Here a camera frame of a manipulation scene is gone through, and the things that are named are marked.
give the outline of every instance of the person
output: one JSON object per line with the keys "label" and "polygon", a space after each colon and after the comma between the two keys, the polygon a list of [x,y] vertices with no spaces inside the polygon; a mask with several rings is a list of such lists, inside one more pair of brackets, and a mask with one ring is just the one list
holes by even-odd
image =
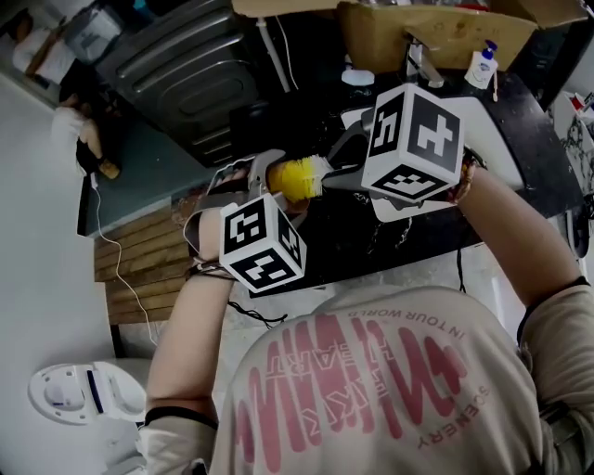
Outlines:
{"label": "person", "polygon": [[[148,473],[584,473],[594,460],[594,296],[559,233],[490,172],[449,194],[526,305],[519,346],[444,288],[356,289],[274,327],[213,383],[233,282],[182,288],[148,377]],[[200,257],[219,253],[217,210]]]}
{"label": "person", "polygon": [[75,163],[78,163],[86,174],[101,172],[113,180],[120,174],[120,169],[105,157],[92,113],[88,102],[81,103],[79,97],[72,94],[54,112],[52,142],[68,161],[67,166],[77,168]]}
{"label": "person", "polygon": [[64,43],[62,36],[67,24],[53,31],[33,28],[33,18],[25,8],[6,26],[10,37],[16,42],[12,63],[28,77],[35,74],[60,86],[59,101],[77,94],[98,110],[102,98],[98,93],[95,71],[79,61],[74,52]]}

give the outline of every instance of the black countertop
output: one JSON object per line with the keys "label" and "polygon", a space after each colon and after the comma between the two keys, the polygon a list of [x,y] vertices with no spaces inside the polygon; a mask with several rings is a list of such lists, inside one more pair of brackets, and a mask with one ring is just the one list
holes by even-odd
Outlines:
{"label": "black countertop", "polygon": [[[284,149],[292,158],[325,156],[344,130],[341,112],[372,106],[378,93],[398,84],[394,76],[380,77],[370,88],[334,84],[238,111],[232,117],[236,156],[269,148]],[[545,217],[582,203],[549,116],[516,75],[499,74],[497,103],[491,91],[472,90],[459,75],[437,94],[477,96],[483,102],[525,182],[519,195]],[[364,158],[366,146],[353,144],[349,149]],[[312,200],[299,234],[307,244],[305,277],[254,297],[363,276],[480,242],[457,208],[415,216],[411,223],[404,219],[385,224],[376,218],[369,199],[341,190],[328,190]]]}

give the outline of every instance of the white bottle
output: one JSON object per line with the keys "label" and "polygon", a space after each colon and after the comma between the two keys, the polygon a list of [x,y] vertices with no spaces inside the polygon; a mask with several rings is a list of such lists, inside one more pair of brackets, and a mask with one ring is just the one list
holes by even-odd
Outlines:
{"label": "white bottle", "polygon": [[478,89],[486,89],[491,82],[493,74],[497,71],[499,64],[493,59],[497,51],[497,45],[492,41],[486,40],[487,48],[482,52],[475,51],[472,54],[471,66],[464,79]]}

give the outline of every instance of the yellow sponge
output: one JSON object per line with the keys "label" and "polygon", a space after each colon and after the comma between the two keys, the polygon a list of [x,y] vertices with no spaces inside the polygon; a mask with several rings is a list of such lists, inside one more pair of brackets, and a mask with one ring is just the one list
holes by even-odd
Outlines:
{"label": "yellow sponge", "polygon": [[332,171],[326,159],[313,155],[305,159],[285,161],[275,165],[266,176],[272,193],[281,192],[296,203],[322,194],[322,178]]}

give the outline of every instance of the wooden slat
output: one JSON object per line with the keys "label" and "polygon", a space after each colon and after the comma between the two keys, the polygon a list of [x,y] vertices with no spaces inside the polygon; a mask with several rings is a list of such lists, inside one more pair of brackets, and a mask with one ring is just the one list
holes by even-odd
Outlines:
{"label": "wooden slat", "polygon": [[[179,292],[165,293],[162,295],[155,295],[154,297],[147,297],[140,299],[145,310],[155,310],[156,308],[173,307],[175,299],[177,299]],[[128,312],[141,312],[136,300],[126,302],[108,302],[108,314],[126,314]]]}
{"label": "wooden slat", "polygon": [[[174,225],[172,220],[167,219],[162,223],[141,229],[137,233],[131,234],[130,236],[122,237],[120,240],[118,240],[118,242],[122,246],[122,249],[125,250],[135,246],[136,244],[140,244],[141,242],[171,233],[175,230],[179,230],[179,228]],[[116,252],[118,252],[118,247],[115,244],[108,243],[107,246],[102,246],[101,248],[97,248],[95,250],[95,260],[101,259],[102,257],[114,254]]]}
{"label": "wooden slat", "polygon": [[[142,216],[141,218],[135,219],[133,222],[128,223],[127,225],[120,226],[117,229],[114,229],[113,231],[106,233],[105,236],[106,238],[117,241],[123,238],[124,236],[134,234],[140,231],[141,229],[144,229],[145,227],[156,225],[157,223],[165,221],[166,219],[171,219],[171,206],[169,205],[164,208],[161,208],[160,210],[152,212],[151,214],[147,214],[146,216]],[[96,244],[97,249],[101,249],[104,246],[113,246],[113,244],[109,244],[101,238],[99,238],[96,241]]]}
{"label": "wooden slat", "polygon": [[[174,307],[165,307],[157,308],[155,310],[147,310],[148,320],[149,322],[161,322],[163,320],[169,320],[173,309]],[[145,313],[142,311],[110,315],[110,325],[145,323],[146,321]]]}
{"label": "wooden slat", "polygon": [[[141,242],[140,244],[136,244],[131,248],[124,249],[122,251],[122,263],[126,261],[130,261],[136,257],[144,256],[150,254],[155,250],[160,249],[168,249],[176,244],[180,244],[182,242],[186,242],[184,240],[184,235],[182,234],[181,230],[176,229],[175,231],[165,234],[163,236],[155,237],[154,239],[150,239],[146,242]],[[95,270],[98,271],[100,269],[104,269],[111,265],[115,265],[118,262],[119,253],[116,252],[114,254],[110,254],[109,256],[103,257],[101,259],[95,260]]]}
{"label": "wooden slat", "polygon": [[[147,297],[153,297],[155,295],[162,295],[164,293],[178,292],[184,287],[186,283],[185,277],[170,278],[169,280],[162,280],[161,282],[153,282],[145,286],[134,287],[136,294],[140,299]],[[124,289],[117,289],[110,291],[109,287],[106,287],[106,294],[108,302],[124,302],[135,300],[135,294],[126,286]]]}
{"label": "wooden slat", "polygon": [[[192,264],[192,260],[187,258],[178,263],[172,263],[165,265],[164,267],[157,267],[156,269],[150,269],[148,271],[126,276],[126,282],[135,288],[153,284],[155,282],[161,282],[162,280],[168,280],[170,278],[183,277],[187,279],[189,277],[188,270]],[[113,280],[106,282],[105,291],[107,294],[122,289],[127,289],[127,287],[119,278],[114,278]]]}
{"label": "wooden slat", "polygon": [[[173,246],[172,248],[156,250],[150,254],[131,259],[125,263],[121,263],[120,276],[128,276],[145,269],[152,269],[154,267],[162,266],[168,263],[181,261],[184,258],[189,258],[187,243],[185,241],[181,244]],[[112,280],[114,277],[116,277],[115,265],[95,272],[96,282],[105,282],[107,280]]]}

